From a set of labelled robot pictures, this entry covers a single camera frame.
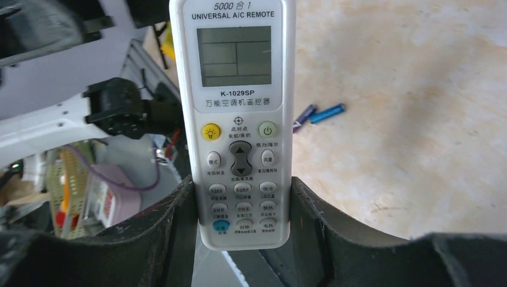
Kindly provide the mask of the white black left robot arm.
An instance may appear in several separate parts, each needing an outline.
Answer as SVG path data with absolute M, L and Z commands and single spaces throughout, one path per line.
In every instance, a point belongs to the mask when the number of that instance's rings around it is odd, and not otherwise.
M 46 108 L 1 121 L 1 166 L 88 139 L 169 135 L 183 126 L 180 101 L 141 97 L 133 81 L 111 78 Z

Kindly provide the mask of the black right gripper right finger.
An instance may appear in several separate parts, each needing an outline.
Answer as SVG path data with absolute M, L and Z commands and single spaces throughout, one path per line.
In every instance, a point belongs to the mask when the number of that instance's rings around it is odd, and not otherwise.
M 261 251 L 261 286 L 505 286 L 506 235 L 402 239 L 346 215 L 299 178 L 285 248 Z

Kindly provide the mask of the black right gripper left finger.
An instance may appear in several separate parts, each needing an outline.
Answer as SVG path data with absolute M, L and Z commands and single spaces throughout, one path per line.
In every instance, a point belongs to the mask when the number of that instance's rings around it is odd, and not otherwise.
M 194 183 L 95 236 L 1 233 L 2 286 L 188 286 L 197 230 Z

